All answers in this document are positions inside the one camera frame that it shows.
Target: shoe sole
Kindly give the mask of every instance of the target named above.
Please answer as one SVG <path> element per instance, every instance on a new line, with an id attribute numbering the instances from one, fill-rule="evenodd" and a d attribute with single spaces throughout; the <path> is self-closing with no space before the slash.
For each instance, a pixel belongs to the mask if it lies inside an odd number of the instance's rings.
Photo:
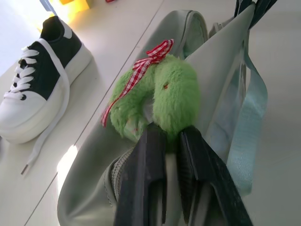
<path id="1" fill-rule="evenodd" d="M 92 55 L 90 51 L 84 46 L 84 44 L 82 44 L 78 53 L 65 67 L 70 85 L 87 67 L 91 59 Z M 1 133 L 2 137 L 8 142 L 14 144 L 22 144 L 34 139 L 46 129 L 46 127 L 51 123 L 58 113 L 60 107 L 62 106 L 63 92 L 63 80 L 60 77 L 45 105 L 22 125 L 3 131 Z"/>

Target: green plush toy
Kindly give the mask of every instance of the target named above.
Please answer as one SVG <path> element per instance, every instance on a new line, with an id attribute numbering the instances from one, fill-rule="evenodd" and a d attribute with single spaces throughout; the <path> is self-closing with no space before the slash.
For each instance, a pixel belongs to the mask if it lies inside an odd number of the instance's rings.
<path id="1" fill-rule="evenodd" d="M 110 99 L 125 89 L 133 70 L 117 82 Z M 111 107 L 111 122 L 121 136 L 137 142 L 149 124 L 143 115 L 146 98 L 153 96 L 153 121 L 167 132 L 169 140 L 193 124 L 198 115 L 200 91 L 193 68 L 172 55 L 151 64 L 141 80 Z"/>

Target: sneaker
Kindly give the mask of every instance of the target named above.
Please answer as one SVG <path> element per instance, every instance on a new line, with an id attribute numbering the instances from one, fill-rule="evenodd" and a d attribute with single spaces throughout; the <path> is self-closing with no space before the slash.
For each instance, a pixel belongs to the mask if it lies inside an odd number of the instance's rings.
<path id="1" fill-rule="evenodd" d="M 64 114 L 70 85 L 92 56 L 59 17 L 43 23 L 40 39 L 23 49 L 10 91 L 0 105 L 0 136 L 25 143 L 41 132 L 29 163 Z"/>

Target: shoe eyelet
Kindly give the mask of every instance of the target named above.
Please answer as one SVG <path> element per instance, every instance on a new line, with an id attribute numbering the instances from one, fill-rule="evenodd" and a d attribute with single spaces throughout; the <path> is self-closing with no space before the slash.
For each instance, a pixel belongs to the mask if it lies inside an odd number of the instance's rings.
<path id="1" fill-rule="evenodd" d="M 26 100 L 27 99 L 27 96 L 23 94 L 21 100 Z"/>

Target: red checkered bow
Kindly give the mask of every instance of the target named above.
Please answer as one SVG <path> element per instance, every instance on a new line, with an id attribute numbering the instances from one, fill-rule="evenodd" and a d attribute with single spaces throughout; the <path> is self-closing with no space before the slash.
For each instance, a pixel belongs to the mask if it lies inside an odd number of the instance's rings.
<path id="1" fill-rule="evenodd" d="M 146 70 L 149 68 L 151 64 L 158 64 L 161 60 L 163 60 L 167 53 L 171 50 L 174 44 L 173 39 L 165 40 L 160 45 L 156 46 L 153 50 L 147 51 L 146 54 L 149 56 L 148 58 L 144 58 L 141 60 L 137 60 L 133 66 L 133 74 L 130 77 L 127 85 L 124 87 L 120 96 L 114 100 L 103 112 L 101 116 L 101 123 L 105 127 L 107 124 L 108 115 L 110 113 L 113 105 L 122 97 L 124 97 L 131 89 L 140 81 L 140 79 L 144 76 Z"/>

